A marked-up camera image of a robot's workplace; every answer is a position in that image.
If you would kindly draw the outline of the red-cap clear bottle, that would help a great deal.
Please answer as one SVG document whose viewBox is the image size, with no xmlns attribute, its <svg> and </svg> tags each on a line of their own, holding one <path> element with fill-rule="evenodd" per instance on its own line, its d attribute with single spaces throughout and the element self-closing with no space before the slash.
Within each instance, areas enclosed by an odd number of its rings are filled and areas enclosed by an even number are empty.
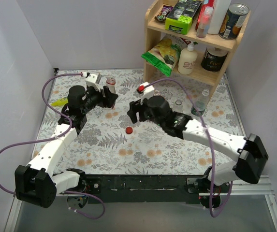
<svg viewBox="0 0 277 232">
<path fill-rule="evenodd" d="M 109 88 L 111 93 L 116 94 L 116 88 L 115 88 L 116 80 L 114 78 L 107 78 L 106 79 L 106 86 Z"/>
</svg>

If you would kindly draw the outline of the red bottle cap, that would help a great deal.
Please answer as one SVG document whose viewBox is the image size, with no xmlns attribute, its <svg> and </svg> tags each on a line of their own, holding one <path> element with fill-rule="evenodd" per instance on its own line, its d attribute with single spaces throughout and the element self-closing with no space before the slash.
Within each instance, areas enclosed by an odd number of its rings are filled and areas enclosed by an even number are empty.
<svg viewBox="0 0 277 232">
<path fill-rule="evenodd" d="M 126 132 L 127 134 L 132 134 L 132 133 L 133 133 L 133 128 L 132 128 L 132 127 L 127 127 L 127 128 L 125 129 L 125 132 Z"/>
</svg>

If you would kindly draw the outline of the clear green-label water bottle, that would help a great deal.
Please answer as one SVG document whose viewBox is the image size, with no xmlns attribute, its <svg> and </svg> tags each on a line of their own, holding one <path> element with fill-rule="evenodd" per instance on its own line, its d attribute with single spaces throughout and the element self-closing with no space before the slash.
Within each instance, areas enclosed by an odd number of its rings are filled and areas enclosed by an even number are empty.
<svg viewBox="0 0 277 232">
<path fill-rule="evenodd" d="M 195 116 L 202 116 L 207 108 L 209 102 L 209 89 L 205 88 L 202 90 L 199 97 L 194 101 L 194 105 L 191 108 L 191 113 Z"/>
</svg>

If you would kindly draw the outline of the orange drink bottle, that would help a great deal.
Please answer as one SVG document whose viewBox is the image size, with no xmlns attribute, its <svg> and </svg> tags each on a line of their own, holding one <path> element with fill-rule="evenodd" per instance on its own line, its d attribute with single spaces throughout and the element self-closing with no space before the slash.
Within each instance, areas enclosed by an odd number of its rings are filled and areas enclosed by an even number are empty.
<svg viewBox="0 0 277 232">
<path fill-rule="evenodd" d="M 160 92 L 157 91 L 157 90 L 155 90 L 155 91 L 154 91 L 154 96 L 159 96 L 159 95 L 160 95 Z"/>
</svg>

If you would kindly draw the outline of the small black-cap clear bottle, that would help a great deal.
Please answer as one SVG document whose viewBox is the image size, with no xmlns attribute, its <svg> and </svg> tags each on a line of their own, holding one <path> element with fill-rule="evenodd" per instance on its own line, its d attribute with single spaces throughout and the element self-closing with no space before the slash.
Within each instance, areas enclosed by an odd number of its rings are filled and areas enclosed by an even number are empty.
<svg viewBox="0 0 277 232">
<path fill-rule="evenodd" d="M 174 104 L 174 111 L 178 113 L 183 113 L 183 105 L 180 99 L 177 99 Z"/>
</svg>

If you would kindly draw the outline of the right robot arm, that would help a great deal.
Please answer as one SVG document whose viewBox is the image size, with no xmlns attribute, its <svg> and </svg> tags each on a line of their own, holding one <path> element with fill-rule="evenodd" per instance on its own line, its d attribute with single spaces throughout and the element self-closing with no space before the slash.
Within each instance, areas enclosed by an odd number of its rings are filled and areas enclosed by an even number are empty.
<svg viewBox="0 0 277 232">
<path fill-rule="evenodd" d="M 205 173 L 202 186 L 206 191 L 213 192 L 220 185 L 238 179 L 250 184 L 259 182 L 268 154 L 258 135 L 246 138 L 215 128 L 205 129 L 191 116 L 174 112 L 162 96 L 132 101 L 129 107 L 127 114 L 132 123 L 150 120 L 172 137 L 200 143 L 230 158 L 230 162 L 217 166 L 214 174 Z"/>
</svg>

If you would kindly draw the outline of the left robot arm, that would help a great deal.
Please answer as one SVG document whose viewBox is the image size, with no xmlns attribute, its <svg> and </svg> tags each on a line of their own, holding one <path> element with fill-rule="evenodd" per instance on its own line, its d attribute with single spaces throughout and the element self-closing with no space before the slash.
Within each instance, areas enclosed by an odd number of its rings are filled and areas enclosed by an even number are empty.
<svg viewBox="0 0 277 232">
<path fill-rule="evenodd" d="M 54 169 L 87 122 L 86 114 L 96 106 L 112 108 L 117 98 L 118 95 L 107 86 L 99 90 L 83 86 L 69 89 L 68 103 L 63 106 L 55 129 L 60 137 L 46 143 L 34 159 L 26 166 L 18 166 L 15 171 L 15 193 L 19 200 L 48 208 L 57 194 L 67 190 L 82 193 L 86 189 L 86 181 L 82 178 L 84 171 L 69 168 L 60 174 L 53 174 Z"/>
</svg>

